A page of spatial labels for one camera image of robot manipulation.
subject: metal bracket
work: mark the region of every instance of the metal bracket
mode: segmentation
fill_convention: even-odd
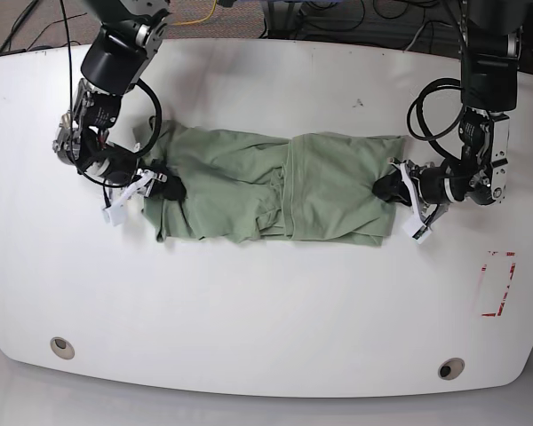
[[[407,222],[404,223],[402,229],[411,238],[415,239],[418,244],[421,244],[430,235],[431,230],[425,224],[425,217],[422,214],[422,206],[418,198],[417,188],[415,187],[415,184],[409,176],[407,163],[402,162],[401,164],[396,165],[396,167],[401,172],[402,182],[405,184],[405,186],[407,186],[407,189],[409,190],[411,204],[410,207],[412,208],[412,216]]]
[[[509,142],[509,117],[505,114],[492,116],[494,122],[491,145],[491,197],[503,198],[507,181],[507,144]]]

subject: wire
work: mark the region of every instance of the wire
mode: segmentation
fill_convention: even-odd
[[[434,22],[430,26],[430,42],[428,42],[428,54],[433,54],[433,44],[434,44]]]
[[[264,18],[263,21],[265,22],[265,29],[263,29],[263,32],[260,33],[260,35],[257,38],[265,38],[265,35],[267,34],[267,31],[268,31],[267,18]]]
[[[467,78],[469,76],[469,67],[470,67],[470,53],[468,51],[468,46],[465,43],[464,36],[462,35],[462,31],[459,28],[459,25],[456,21],[456,18],[454,17],[454,14],[452,13],[452,10],[448,6],[447,0],[440,0],[440,3],[442,4],[442,7],[444,8],[444,11],[448,15],[449,23],[454,28],[454,30],[457,32],[458,41],[460,43],[460,49],[462,51],[462,60],[464,61],[464,70],[463,70],[463,80],[466,79],[463,83],[461,83],[459,80],[455,80],[453,78],[441,78],[438,80],[433,81],[432,83],[428,84],[418,95],[418,97],[413,101],[412,104],[410,104],[409,111],[407,113],[407,128],[409,129],[410,135],[417,139],[417,140],[423,140],[425,142],[428,142],[430,146],[439,154],[441,154],[444,158],[449,159],[451,161],[457,161],[459,162],[459,159],[454,157],[452,154],[445,151],[443,148],[438,145],[436,142],[436,139],[442,138],[446,135],[448,135],[451,131],[453,131],[456,126],[460,123],[460,120],[462,120],[462,117],[464,117],[465,113],[465,105],[463,104],[460,108],[460,112],[454,120],[454,122],[446,129],[441,131],[437,135],[433,135],[428,127],[426,126],[426,121],[423,113],[423,105],[425,102],[426,97],[434,93],[436,91],[443,91],[443,90],[456,90],[456,91],[462,91],[465,92],[465,88],[468,87],[467,84]],[[424,133],[424,136],[418,135],[413,129],[412,125],[410,123],[410,117],[412,115],[413,109],[416,108],[417,111],[417,119],[418,124],[421,128],[421,130]]]
[[[61,6],[61,14],[63,15],[63,23],[65,25],[65,35],[68,40],[67,48],[68,48],[68,59],[69,59],[69,120],[71,122],[71,125],[69,127],[68,159],[75,165],[77,171],[81,175],[83,175],[87,180],[92,182],[93,184],[100,185],[106,188],[124,188],[127,185],[103,185],[102,182],[99,182],[98,180],[93,179],[81,169],[81,167],[77,164],[73,156],[73,59],[71,57],[71,36],[69,35],[68,16],[65,12],[65,4],[63,3],[63,0],[60,0],[60,6]]]
[[[396,15],[387,16],[387,15],[384,15],[383,13],[381,13],[379,11],[379,8],[377,8],[377,1],[378,0],[373,0],[373,10],[375,11],[375,13],[380,18],[383,18],[384,20],[396,20],[396,19],[400,18],[402,15],[404,15],[405,13],[407,13],[407,10],[410,7],[410,3],[409,2],[399,2],[399,3],[405,3],[405,8],[402,11],[400,11],[399,13],[397,13]]]
[[[77,42],[77,40],[71,40],[70,43],[76,43],[78,46],[81,45],[79,42]],[[68,45],[68,44],[65,43],[65,44],[62,44],[61,46],[58,46],[58,48],[59,48],[59,47],[65,47],[65,46],[67,46],[67,45]]]
[[[410,4],[411,6],[421,7],[423,9],[432,9],[436,6],[438,6],[439,0],[426,0],[424,2],[413,2],[411,0],[393,0],[394,2],[398,3],[406,3]]]
[[[418,29],[417,33],[415,34],[415,36],[413,37],[412,41],[410,42],[410,44],[405,48],[404,51],[410,51],[410,49],[413,47],[413,45],[417,42],[417,40],[419,39],[420,35],[423,33],[423,31],[426,29],[426,27],[428,26],[428,24],[433,24],[431,25],[432,28],[434,28],[434,24],[437,23],[437,24],[443,24],[443,25],[446,25],[448,27],[451,27],[451,25],[447,22],[444,22],[443,20],[428,20],[427,22],[425,22],[423,25],[420,26],[420,28]]]
[[[325,6],[320,6],[316,2],[306,2],[306,4],[308,6],[310,6],[312,9],[316,10],[316,11],[327,11],[328,9],[331,9],[331,8],[336,7],[338,5],[338,3],[330,3],[330,4],[325,5]]]
[[[152,91],[152,89],[150,89],[150,87],[146,83],[144,83],[143,80],[139,79],[136,85],[139,86],[148,95],[150,100],[152,100],[155,110],[155,123],[154,128],[152,129],[152,136],[148,140],[148,143],[142,149],[140,149],[136,153],[132,153],[132,156],[139,159],[140,157],[143,157],[152,150],[156,141],[158,140],[158,137],[160,136],[160,129],[162,128],[162,106],[160,105],[160,101],[158,100],[156,94]]]
[[[28,6],[26,6],[26,9],[22,11],[20,16],[14,21],[14,25],[12,26],[12,30],[10,31],[10,34],[6,37],[2,45],[0,46],[0,53],[4,51],[7,45],[12,44],[12,39],[14,36],[18,33],[18,30],[22,25],[24,25],[24,22],[28,19],[29,15],[32,14],[34,9],[37,7],[40,0],[32,0]]]
[[[209,15],[207,15],[205,18],[201,18],[200,20],[189,20],[187,22],[176,22],[175,24],[172,24],[173,27],[179,27],[182,25],[194,25],[194,24],[201,24],[202,22],[205,22],[211,16],[213,16],[213,13],[215,13],[215,7],[217,6],[217,0],[213,0],[213,6],[211,7],[211,12]]]
[[[462,87],[460,87],[460,81],[454,78],[440,78],[438,80],[433,81],[432,83],[429,83],[420,92],[420,94],[412,102],[412,104],[410,104],[409,111],[407,112],[407,128],[409,129],[409,133],[413,138],[428,142],[431,148],[434,151],[436,151],[439,155],[441,155],[443,158],[449,160],[450,162],[460,163],[460,160],[454,155],[450,154],[444,148],[442,148],[438,144],[436,139],[439,139],[439,138],[442,138],[448,135],[454,128],[456,128],[456,126],[458,126],[458,124],[462,120],[462,117],[464,117],[464,113],[465,113],[464,106],[462,106],[462,108],[460,109],[460,112],[458,113],[454,122],[446,130],[443,130],[438,135],[433,135],[431,131],[428,129],[428,126],[426,125],[426,121],[425,121],[424,112],[423,112],[423,106],[425,103],[425,99],[428,95],[430,95],[431,93],[435,93],[437,91],[446,91],[446,90],[462,91]],[[410,123],[410,117],[412,116],[412,111],[415,108],[417,110],[418,125],[420,126],[420,129],[425,134],[424,136],[418,135],[413,130],[412,124]]]
[[[75,18],[79,18],[80,16],[84,16],[86,14],[87,13],[79,13],[78,15],[73,15],[73,16],[68,17],[67,20],[73,20]],[[26,50],[29,51],[34,46],[34,44],[36,44],[37,40],[39,40],[40,37],[44,35],[45,31],[47,31],[51,26],[55,24],[59,24],[60,22],[64,22],[64,20],[55,20],[54,22],[49,23],[44,29],[42,29],[42,31],[37,35],[34,41],[29,44]]]
[[[363,4],[363,0],[360,0],[360,4],[362,5],[362,9],[363,9],[363,15],[362,17],[360,18],[359,22],[357,22],[353,27],[351,28],[324,28],[324,27],[320,27],[319,25],[316,25],[316,24],[313,24],[312,22],[308,22],[306,20],[306,16],[304,14],[302,14],[302,23],[298,29],[298,32],[302,29],[302,27],[304,26],[304,24],[307,24],[311,27],[314,27],[314,28],[318,28],[318,29],[321,29],[322,31],[330,31],[330,32],[334,32],[334,33],[346,33],[348,31],[353,31],[355,30],[356,28],[358,28],[364,21],[365,21],[365,15],[366,15],[366,10],[365,10],[365,4]]]
[[[24,13],[26,13],[26,11],[34,4],[34,2],[30,2],[30,4],[28,4],[26,6],[26,9],[24,9],[22,11],[22,13],[18,16],[18,18],[16,18],[16,20],[14,21],[14,23],[12,24],[12,27],[10,28],[10,32],[13,32],[14,30],[14,27],[16,27],[16,25],[18,24],[18,22],[20,22],[20,19],[21,17],[24,15]],[[10,51],[12,49],[12,39],[10,39],[10,41],[8,42],[8,50],[7,51]]]

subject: folded cloth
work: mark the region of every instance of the folded cloth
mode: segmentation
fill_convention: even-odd
[[[147,124],[135,130],[149,139]],[[156,238],[226,237],[338,241],[378,246],[391,232],[394,206],[371,192],[402,156],[401,137],[307,134],[271,138],[163,123],[146,163],[164,161],[187,189],[183,202],[145,199]]]

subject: yellow cable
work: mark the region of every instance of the yellow cable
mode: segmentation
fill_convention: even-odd
[[[176,22],[174,24],[172,24],[173,27],[178,27],[180,25],[194,25],[194,24],[201,24],[202,22],[205,22],[206,20],[208,20],[212,15],[213,13],[215,12],[215,6],[217,5],[217,1],[216,0],[213,0],[213,7],[211,8],[211,12],[209,15],[207,15],[205,18],[201,18],[200,20],[190,20],[188,22]]]

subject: circular hole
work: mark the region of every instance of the circular hole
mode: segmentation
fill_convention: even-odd
[[[442,378],[448,377],[451,372],[452,372],[452,368],[448,366],[444,366],[441,368],[441,377]]]
[[[442,380],[454,380],[464,371],[464,361],[460,358],[449,359],[438,369],[438,376]]]
[[[66,349],[68,347],[68,345],[65,343],[64,340],[55,339],[54,342],[57,345],[57,347],[60,348],[60,349]]]
[[[50,341],[53,353],[61,359],[72,359],[75,356],[75,350],[70,342],[62,337],[53,337]]]

